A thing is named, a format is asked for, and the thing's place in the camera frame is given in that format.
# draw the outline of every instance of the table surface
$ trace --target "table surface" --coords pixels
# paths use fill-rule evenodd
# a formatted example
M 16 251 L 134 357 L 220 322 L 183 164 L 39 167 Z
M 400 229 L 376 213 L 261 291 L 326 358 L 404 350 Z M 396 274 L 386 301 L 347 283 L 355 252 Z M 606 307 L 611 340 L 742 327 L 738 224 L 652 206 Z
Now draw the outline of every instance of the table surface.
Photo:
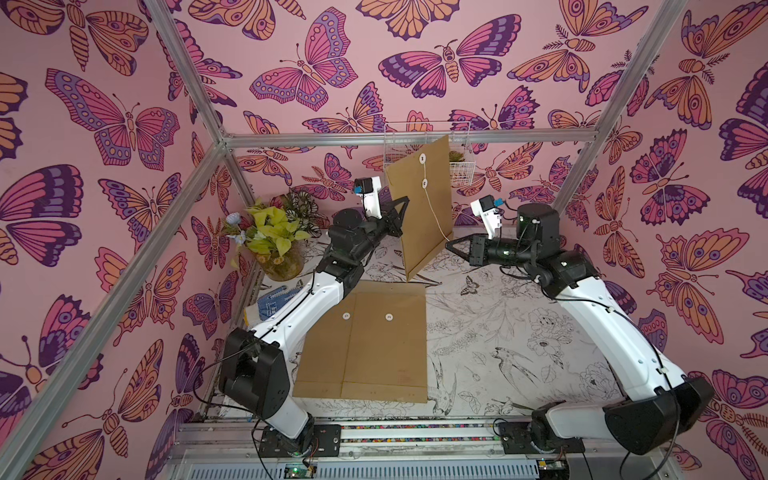
M 458 238 L 484 230 L 454 229 Z M 301 276 L 285 283 L 265 278 L 261 293 L 310 281 L 329 239 L 304 247 Z M 364 280 L 403 282 L 399 239 L 387 237 Z M 414 282 L 427 284 L 427 403 L 296 399 L 315 417 L 477 417 L 526 415 L 553 401 L 604 402 L 622 397 L 605 358 L 581 327 L 538 286 L 503 275 L 498 266 L 476 269 L 443 250 Z M 288 355 L 295 379 L 301 348 Z M 226 417 L 247 415 L 223 409 Z

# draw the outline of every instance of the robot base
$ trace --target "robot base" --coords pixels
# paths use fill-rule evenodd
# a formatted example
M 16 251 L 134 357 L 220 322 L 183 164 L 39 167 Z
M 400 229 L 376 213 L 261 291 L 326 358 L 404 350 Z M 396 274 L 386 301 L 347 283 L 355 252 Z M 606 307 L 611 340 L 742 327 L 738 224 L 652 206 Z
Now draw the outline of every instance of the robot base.
M 291 458 L 292 452 L 280 448 L 280 432 L 275 429 L 264 429 L 259 444 L 259 456 L 261 458 Z M 310 448 L 317 450 L 313 457 L 338 457 L 339 444 L 341 443 L 341 425 L 315 425 Z
M 504 453 L 584 453 L 584 443 L 581 439 L 550 439 L 547 442 L 548 450 L 542 451 L 534 447 L 529 430 L 529 422 L 503 422 L 497 423 L 499 432 L 502 434 L 502 446 Z

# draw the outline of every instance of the brown kraft envelope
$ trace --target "brown kraft envelope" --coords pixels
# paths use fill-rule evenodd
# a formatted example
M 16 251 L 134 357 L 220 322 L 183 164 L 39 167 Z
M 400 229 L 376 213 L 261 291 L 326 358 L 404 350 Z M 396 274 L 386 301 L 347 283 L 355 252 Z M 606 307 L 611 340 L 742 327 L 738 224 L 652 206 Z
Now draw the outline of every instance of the brown kraft envelope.
M 446 135 L 386 168 L 392 198 L 408 197 L 409 199 L 400 239 L 407 281 L 411 281 L 445 248 L 445 238 L 440 233 L 441 229 L 448 238 L 453 238 L 449 151 L 448 135 Z M 427 196 L 422 188 L 424 165 L 419 162 L 421 154 L 426 155 L 426 190 L 429 193 L 432 208 L 435 210 L 434 214 L 429 208 Z
M 360 281 L 307 333 L 293 396 L 426 403 L 425 286 Z

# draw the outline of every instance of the potted plant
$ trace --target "potted plant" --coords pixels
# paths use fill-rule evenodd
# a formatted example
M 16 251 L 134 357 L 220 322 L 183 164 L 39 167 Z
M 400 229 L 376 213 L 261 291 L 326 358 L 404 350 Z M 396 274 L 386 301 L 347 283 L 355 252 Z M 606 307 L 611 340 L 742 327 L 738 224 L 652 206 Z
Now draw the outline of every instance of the potted plant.
M 286 211 L 278 207 L 257 204 L 246 211 L 253 217 L 252 224 L 247 225 L 239 213 L 230 214 L 225 228 L 227 236 L 234 239 L 238 247 L 245 246 L 255 253 L 270 279 L 284 282 L 299 275 L 304 268 L 304 258 L 296 241 L 310 238 L 300 229 L 300 222 L 288 221 Z

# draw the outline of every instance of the metal bar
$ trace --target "metal bar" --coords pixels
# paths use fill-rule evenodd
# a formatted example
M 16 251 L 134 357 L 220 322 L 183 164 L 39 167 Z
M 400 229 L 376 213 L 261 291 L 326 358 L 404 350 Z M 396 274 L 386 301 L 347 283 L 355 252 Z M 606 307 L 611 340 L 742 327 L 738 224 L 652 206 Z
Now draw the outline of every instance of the metal bar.
M 137 290 L 151 274 L 160 256 L 189 213 L 223 156 L 223 144 L 211 147 L 182 187 L 149 239 L 131 259 L 117 283 L 96 309 L 69 353 L 35 397 L 0 450 L 0 478 L 16 480 L 24 475 L 32 458 L 66 408 L 80 381 L 93 365 L 114 332 Z
M 237 163 L 237 159 L 232 154 L 231 149 L 227 149 L 224 152 L 224 164 L 229 169 L 232 175 L 232 180 L 235 183 L 235 188 L 240 194 L 240 198 L 243 199 L 246 207 L 251 207 L 256 203 L 256 198 L 253 196 L 253 191 L 250 189 L 250 184 L 245 179 L 243 171 L 240 169 L 240 164 Z
M 594 141 L 598 132 L 591 128 L 534 128 L 532 130 L 473 130 L 388 132 L 365 134 L 276 134 L 233 135 L 224 138 L 228 148 L 250 147 L 333 147 L 341 145 L 382 145 L 384 137 L 399 144 L 421 144 L 447 134 L 460 133 L 462 141 L 478 144 L 526 143 L 531 141 Z
M 197 111 L 200 113 L 200 119 L 208 133 L 213 137 L 214 143 L 220 142 L 226 132 L 219 123 L 219 118 L 214 110 L 214 104 L 210 102 L 208 94 L 205 92 L 203 82 L 197 73 L 187 48 L 184 46 L 184 40 L 181 39 L 181 35 L 176 28 L 176 22 L 171 16 L 170 10 L 168 10 L 168 5 L 166 5 L 164 0 L 147 0 L 145 3 L 152 14 L 152 20 L 157 33 L 163 38 L 165 48 L 167 48 L 168 54 L 170 54 L 170 57 L 176 64 L 181 80 L 184 81 L 184 86 L 197 107 Z
M 682 15 L 687 3 L 688 0 L 665 0 L 658 12 L 656 12 L 654 20 L 637 46 L 637 50 L 635 50 L 632 61 L 630 61 L 627 69 L 621 75 L 621 80 L 619 80 L 613 95 L 611 95 L 611 99 L 600 116 L 597 125 L 597 138 L 585 145 L 581 150 L 581 155 L 579 155 L 576 163 L 571 168 L 571 172 L 565 179 L 558 197 L 552 204 L 553 208 L 558 212 L 564 211 L 565 206 L 576 193 L 576 189 L 581 185 L 584 176 L 592 168 L 600 154 L 603 143 L 608 139 L 611 129 L 618 121 L 619 115 L 621 115 L 637 86 L 643 80 L 645 72 L 650 67 L 654 58 L 656 58 L 656 55 L 658 55 L 664 40 L 667 39 L 670 31 L 677 24 L 677 19 Z

